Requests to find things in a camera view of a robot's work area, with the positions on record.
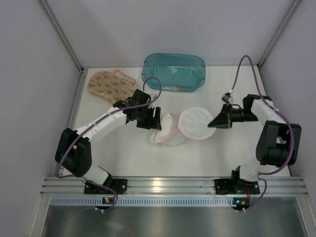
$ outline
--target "white tabletop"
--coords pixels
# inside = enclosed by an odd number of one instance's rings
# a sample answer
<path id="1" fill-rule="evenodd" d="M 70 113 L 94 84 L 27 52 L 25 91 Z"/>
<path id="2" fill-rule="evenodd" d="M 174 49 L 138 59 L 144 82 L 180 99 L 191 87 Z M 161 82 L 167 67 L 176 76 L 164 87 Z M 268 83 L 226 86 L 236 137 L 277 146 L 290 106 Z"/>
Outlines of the white tabletop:
<path id="1" fill-rule="evenodd" d="M 119 68 L 133 77 L 142 88 L 142 68 Z M 104 112 L 111 104 L 103 97 L 91 94 L 87 89 L 89 79 L 99 71 L 88 70 L 76 118 L 75 128 L 86 125 Z M 193 93 L 163 91 L 153 106 L 165 113 L 180 114 L 190 107 L 204 107 L 216 116 L 222 106 L 222 95 L 233 85 L 236 66 L 206 67 L 206 79 L 202 87 Z M 260 75 L 259 85 L 264 93 Z M 147 93 L 157 91 L 145 87 Z M 242 66 L 234 89 L 234 103 L 242 106 L 247 94 L 258 94 L 250 66 Z M 234 123 L 232 129 L 217 129 L 203 141 L 186 140 L 178 146 L 152 144 L 152 131 L 136 127 L 130 122 L 117 128 L 97 144 L 92 144 L 92 159 L 97 165 L 115 176 L 230 176 L 231 171 L 255 157 L 256 145 L 262 131 L 259 122 Z M 289 176 L 288 168 L 276 176 Z"/>

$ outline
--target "teal plastic bin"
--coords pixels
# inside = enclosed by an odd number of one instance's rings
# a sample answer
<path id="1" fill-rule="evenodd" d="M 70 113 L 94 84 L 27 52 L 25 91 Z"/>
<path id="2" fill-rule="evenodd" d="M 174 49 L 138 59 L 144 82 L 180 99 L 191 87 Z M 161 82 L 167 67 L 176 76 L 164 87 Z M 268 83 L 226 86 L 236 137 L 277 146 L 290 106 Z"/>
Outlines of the teal plastic bin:
<path id="1" fill-rule="evenodd" d="M 204 84 L 205 63 L 196 56 L 154 53 L 144 62 L 142 79 L 156 77 L 161 81 L 163 90 L 193 92 Z M 150 88 L 159 90 L 155 79 L 147 81 Z"/>

